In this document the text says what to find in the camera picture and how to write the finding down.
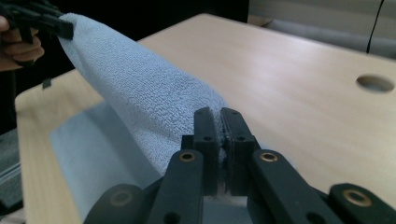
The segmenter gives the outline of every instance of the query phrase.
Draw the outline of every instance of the light wood tabletop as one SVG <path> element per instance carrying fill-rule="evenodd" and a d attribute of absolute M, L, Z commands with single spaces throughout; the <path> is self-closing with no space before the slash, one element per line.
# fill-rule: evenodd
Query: light wood tabletop
<path fill-rule="evenodd" d="M 396 207 L 395 61 L 206 14 L 139 43 L 214 87 L 312 187 L 353 183 Z M 76 70 L 18 96 L 29 224 L 81 223 L 49 134 L 101 101 Z"/>

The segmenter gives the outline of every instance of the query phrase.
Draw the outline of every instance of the metal screw hole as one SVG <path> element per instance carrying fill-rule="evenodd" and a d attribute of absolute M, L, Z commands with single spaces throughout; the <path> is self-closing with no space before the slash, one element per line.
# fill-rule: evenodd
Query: metal screw hole
<path fill-rule="evenodd" d="M 179 158 L 181 161 L 193 161 L 195 160 L 195 155 L 190 152 L 185 152 L 182 153 Z"/>
<path fill-rule="evenodd" d="M 371 199 L 356 189 L 345 189 L 343 191 L 343 196 L 350 203 L 356 204 L 360 207 L 368 207 L 372 205 Z"/>
<path fill-rule="evenodd" d="M 111 196 L 110 202 L 114 206 L 122 207 L 129 203 L 132 198 L 133 194 L 129 190 L 120 190 Z"/>
<path fill-rule="evenodd" d="M 269 152 L 262 153 L 260 158 L 264 161 L 277 161 L 277 156 Z"/>

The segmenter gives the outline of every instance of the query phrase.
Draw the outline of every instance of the table hole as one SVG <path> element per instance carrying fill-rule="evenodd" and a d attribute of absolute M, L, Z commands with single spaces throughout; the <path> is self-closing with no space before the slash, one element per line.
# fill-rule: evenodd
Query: table hole
<path fill-rule="evenodd" d="M 356 82 L 367 91 L 385 93 L 393 91 L 395 88 L 394 84 L 390 80 L 377 75 L 363 75 L 358 77 Z"/>

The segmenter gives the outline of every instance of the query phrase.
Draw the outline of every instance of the human hand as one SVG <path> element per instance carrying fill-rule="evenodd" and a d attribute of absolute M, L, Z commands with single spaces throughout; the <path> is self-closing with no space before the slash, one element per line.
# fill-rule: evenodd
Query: human hand
<path fill-rule="evenodd" d="M 44 55 L 37 30 L 31 29 L 33 44 L 23 42 L 18 29 L 9 30 L 6 18 L 0 16 L 0 72 L 21 68 L 18 62 L 35 61 Z"/>

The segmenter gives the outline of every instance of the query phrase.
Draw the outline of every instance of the terry cloth fabric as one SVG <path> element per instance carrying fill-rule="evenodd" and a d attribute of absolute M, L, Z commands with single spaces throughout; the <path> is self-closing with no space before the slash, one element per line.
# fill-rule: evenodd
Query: terry cloth fabric
<path fill-rule="evenodd" d="M 193 113 L 209 106 L 218 133 L 222 97 L 151 50 L 82 15 L 73 40 L 60 38 L 77 70 L 105 101 L 69 119 L 50 140 L 84 219 L 99 197 L 118 184 L 145 188 L 164 175 L 181 136 L 193 134 Z M 205 223 L 251 223 L 244 205 L 205 199 Z"/>
<path fill-rule="evenodd" d="M 161 177 L 106 101 L 62 124 L 50 141 L 81 220 L 111 187 L 129 184 L 145 189 Z M 203 223 L 252 221 L 243 204 L 222 196 L 204 200 Z"/>
<path fill-rule="evenodd" d="M 73 40 L 60 38 L 72 64 L 120 116 L 132 137 L 164 174 L 180 149 L 181 136 L 193 134 L 193 113 L 209 106 L 220 129 L 227 106 L 203 81 L 110 27 L 73 13 Z"/>

